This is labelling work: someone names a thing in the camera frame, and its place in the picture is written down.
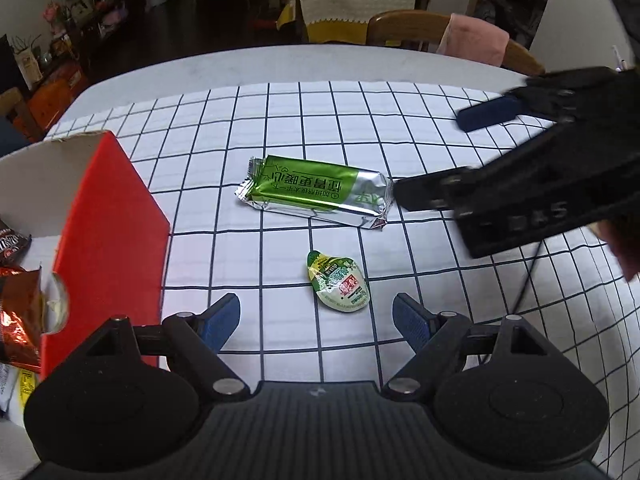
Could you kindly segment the person's right hand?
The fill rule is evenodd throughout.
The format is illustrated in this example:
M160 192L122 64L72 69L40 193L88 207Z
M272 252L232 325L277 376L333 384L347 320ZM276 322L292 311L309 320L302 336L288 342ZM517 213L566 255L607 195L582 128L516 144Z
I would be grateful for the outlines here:
M623 237L612 222L603 220L597 226L600 239L610 246L625 280L630 282L639 273L639 248L634 247L634 242L629 238Z

